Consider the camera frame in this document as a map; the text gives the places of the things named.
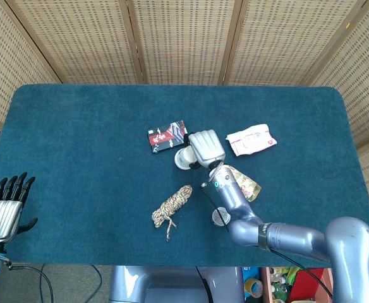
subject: beige rope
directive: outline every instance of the beige rope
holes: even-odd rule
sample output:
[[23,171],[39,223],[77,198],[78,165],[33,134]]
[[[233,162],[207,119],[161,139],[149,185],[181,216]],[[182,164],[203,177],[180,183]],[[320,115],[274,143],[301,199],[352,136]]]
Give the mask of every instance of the beige rope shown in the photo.
[[165,220],[169,220],[169,226],[166,230],[166,241],[169,241],[169,233],[171,232],[171,226],[176,228],[176,224],[172,221],[171,215],[176,210],[180,209],[186,204],[190,197],[192,188],[190,185],[185,185],[178,192],[174,193],[168,200],[163,202],[160,207],[152,213],[152,220],[154,221],[155,227],[158,228],[164,223]]

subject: silver robotic hand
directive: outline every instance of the silver robotic hand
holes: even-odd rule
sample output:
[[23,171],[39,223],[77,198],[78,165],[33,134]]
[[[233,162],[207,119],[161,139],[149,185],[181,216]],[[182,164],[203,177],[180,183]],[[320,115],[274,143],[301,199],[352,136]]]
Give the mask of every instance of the silver robotic hand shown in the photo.
[[369,226],[357,218],[331,221],[325,234],[308,227],[264,223],[251,209],[231,170],[223,165],[225,152],[213,130],[189,135],[200,165],[210,169],[213,182],[231,215],[229,233],[236,244],[299,254],[328,262],[334,277],[336,303],[369,302]]
[[7,178],[0,182],[0,273],[3,263],[11,266],[10,260],[5,256],[5,243],[15,238],[17,234],[30,230],[37,223],[37,218],[34,218],[26,225],[19,226],[21,211],[30,186],[35,180],[35,177],[32,177],[23,185],[26,175],[25,172],[19,177],[12,177],[8,183]]

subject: table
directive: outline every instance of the table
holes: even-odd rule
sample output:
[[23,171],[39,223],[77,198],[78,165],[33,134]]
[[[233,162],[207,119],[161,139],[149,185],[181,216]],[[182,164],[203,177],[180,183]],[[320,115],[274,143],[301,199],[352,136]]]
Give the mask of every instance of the table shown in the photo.
[[[252,208],[266,222],[319,229],[352,216],[369,224],[369,197],[348,118],[333,88],[272,86],[26,85],[0,141],[0,179],[27,171],[32,186],[7,245],[14,262],[170,266],[282,266],[279,257],[233,244],[211,222],[199,190],[207,170],[179,170],[178,149],[153,155],[147,130],[183,119],[214,129],[226,162],[262,186]],[[225,137],[267,123],[278,144],[235,157]],[[156,229],[151,213],[181,186],[193,194]],[[209,188],[221,205],[214,189]],[[317,261],[295,257],[306,266]]]

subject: gray carpet floor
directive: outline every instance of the gray carpet floor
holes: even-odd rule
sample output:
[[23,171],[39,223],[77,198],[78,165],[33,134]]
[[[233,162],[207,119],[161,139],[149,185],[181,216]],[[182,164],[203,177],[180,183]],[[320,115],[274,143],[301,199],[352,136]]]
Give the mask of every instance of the gray carpet floor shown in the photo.
[[[40,269],[41,264],[26,264]],[[102,287],[91,303],[107,303],[111,285],[112,266],[96,266],[102,275]],[[49,277],[55,303],[84,303],[99,284],[99,276],[89,265],[49,264],[44,268]],[[44,303],[50,302],[48,286],[42,281]],[[202,303],[207,301],[204,289],[166,290],[163,294],[150,291],[146,303]],[[40,302],[39,274],[28,270],[8,271],[4,268],[0,278],[0,303]]]

